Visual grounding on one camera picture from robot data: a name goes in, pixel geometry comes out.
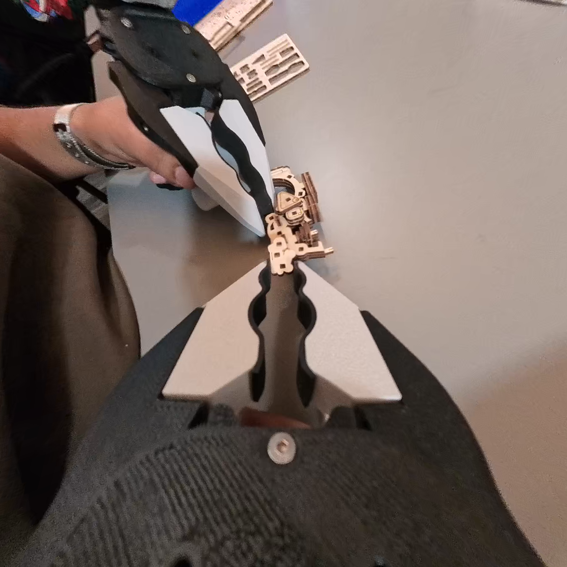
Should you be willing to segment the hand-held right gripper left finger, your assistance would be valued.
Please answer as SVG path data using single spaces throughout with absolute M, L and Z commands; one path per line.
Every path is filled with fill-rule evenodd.
M 271 270 L 260 262 L 198 310 L 165 386 L 166 400 L 256 403 L 265 389 L 266 317 Z

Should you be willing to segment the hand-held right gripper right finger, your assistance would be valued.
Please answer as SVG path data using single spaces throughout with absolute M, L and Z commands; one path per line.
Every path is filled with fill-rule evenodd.
M 299 343 L 297 389 L 304 406 L 357 406 L 402 399 L 358 306 L 306 263 L 294 267 Z

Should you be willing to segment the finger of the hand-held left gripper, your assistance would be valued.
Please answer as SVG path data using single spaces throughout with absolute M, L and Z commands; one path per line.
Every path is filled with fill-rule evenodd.
M 258 210 L 273 210 L 273 183 L 264 143 L 238 100 L 224 99 L 213 116 L 213 139 Z
M 162 108 L 160 113 L 195 160 L 192 176 L 197 188 L 207 195 L 205 201 L 221 206 L 257 236 L 266 236 L 265 217 L 273 210 L 258 210 L 245 192 L 229 159 L 222 156 L 222 149 L 213 139 L 213 117 L 207 122 L 204 109 L 178 105 Z

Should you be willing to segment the wooden puzzle model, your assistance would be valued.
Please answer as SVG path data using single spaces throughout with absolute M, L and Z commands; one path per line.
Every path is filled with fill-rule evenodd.
M 333 253 L 332 247 L 325 247 L 315 225 L 322 220 L 317 190 L 311 174 L 299 176 L 288 166 L 271 169 L 276 192 L 273 199 L 273 213 L 287 220 L 296 238 L 296 257 L 293 261 L 322 259 Z

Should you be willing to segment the small light wooden puzzle piece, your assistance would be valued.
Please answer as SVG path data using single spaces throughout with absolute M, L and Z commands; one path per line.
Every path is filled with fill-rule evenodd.
M 268 252 L 272 275 L 292 273 L 296 257 L 296 238 L 292 228 L 284 217 L 276 213 L 267 215 L 265 220 L 266 234 L 270 240 Z

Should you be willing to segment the grey desk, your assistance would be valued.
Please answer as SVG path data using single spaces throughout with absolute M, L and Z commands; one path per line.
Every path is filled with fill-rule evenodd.
M 566 488 L 566 6 L 274 1 L 310 70 L 257 103 L 272 166 L 309 171 L 315 269 L 462 408 L 504 492 Z

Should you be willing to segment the person's left hand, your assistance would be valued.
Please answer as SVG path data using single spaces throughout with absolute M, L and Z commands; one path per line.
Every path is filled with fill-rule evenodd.
M 156 185 L 195 188 L 192 176 L 179 160 L 135 126 L 121 95 L 80 105 L 73 112 L 70 126 L 83 145 L 102 158 L 147 168 L 150 180 Z

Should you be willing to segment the blue box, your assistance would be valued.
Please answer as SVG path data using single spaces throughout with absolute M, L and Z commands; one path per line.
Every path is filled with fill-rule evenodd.
M 199 23 L 223 1 L 175 1 L 171 9 L 177 20 L 191 26 Z

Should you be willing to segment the stacked wooden part sheets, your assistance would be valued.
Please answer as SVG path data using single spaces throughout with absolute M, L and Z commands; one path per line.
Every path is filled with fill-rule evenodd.
M 193 27 L 219 52 L 273 5 L 273 1 L 221 1 Z

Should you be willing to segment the wooden part sheet with cutouts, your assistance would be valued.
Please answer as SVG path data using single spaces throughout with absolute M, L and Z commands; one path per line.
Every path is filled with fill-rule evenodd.
M 309 72 L 309 63 L 287 33 L 231 66 L 234 78 L 255 103 Z

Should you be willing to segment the silver metal wristband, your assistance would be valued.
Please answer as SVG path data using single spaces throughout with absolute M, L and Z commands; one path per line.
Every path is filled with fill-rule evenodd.
M 73 132 L 71 121 L 75 111 L 84 103 L 72 103 L 60 106 L 53 118 L 53 132 L 63 149 L 75 160 L 91 168 L 104 171 L 129 171 L 134 166 L 106 159 L 85 145 Z

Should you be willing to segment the black printed shirt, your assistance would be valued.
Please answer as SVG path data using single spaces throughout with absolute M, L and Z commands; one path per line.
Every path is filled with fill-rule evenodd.
M 96 100 L 84 16 L 92 1 L 1 1 L 1 105 Z

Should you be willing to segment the person's olive clothing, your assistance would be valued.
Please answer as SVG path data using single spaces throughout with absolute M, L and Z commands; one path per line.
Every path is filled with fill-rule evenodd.
M 1 563 L 25 546 L 138 357 L 110 232 L 76 191 L 1 156 Z

